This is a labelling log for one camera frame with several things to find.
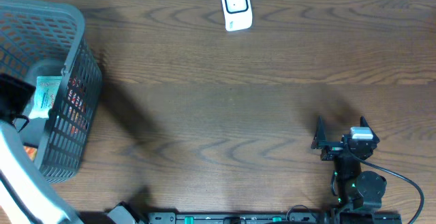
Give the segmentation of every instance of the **wooden surface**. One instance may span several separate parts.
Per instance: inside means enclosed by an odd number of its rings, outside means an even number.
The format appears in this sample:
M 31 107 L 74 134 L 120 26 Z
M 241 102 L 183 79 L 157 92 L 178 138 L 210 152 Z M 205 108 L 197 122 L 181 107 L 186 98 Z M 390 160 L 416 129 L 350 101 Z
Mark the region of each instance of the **wooden surface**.
M 315 118 L 339 139 L 364 115 L 369 161 L 415 180 L 418 223 L 434 223 L 436 0 L 251 0 L 234 33 L 220 0 L 46 1 L 83 12 L 106 74 L 82 168 L 53 185 L 78 210 L 325 208 Z M 419 195 L 383 175 L 383 210 L 406 223 Z

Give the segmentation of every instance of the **gray plastic basket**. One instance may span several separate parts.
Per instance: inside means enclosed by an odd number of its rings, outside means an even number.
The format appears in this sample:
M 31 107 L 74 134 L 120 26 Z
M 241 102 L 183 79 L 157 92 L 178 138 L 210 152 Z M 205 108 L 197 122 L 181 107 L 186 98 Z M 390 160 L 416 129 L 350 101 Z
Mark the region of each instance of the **gray plastic basket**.
M 62 76 L 49 118 L 22 132 L 37 140 L 30 143 L 37 146 L 34 163 L 48 182 L 76 175 L 102 89 L 84 26 L 71 5 L 0 0 L 0 73 L 32 85 L 37 76 Z

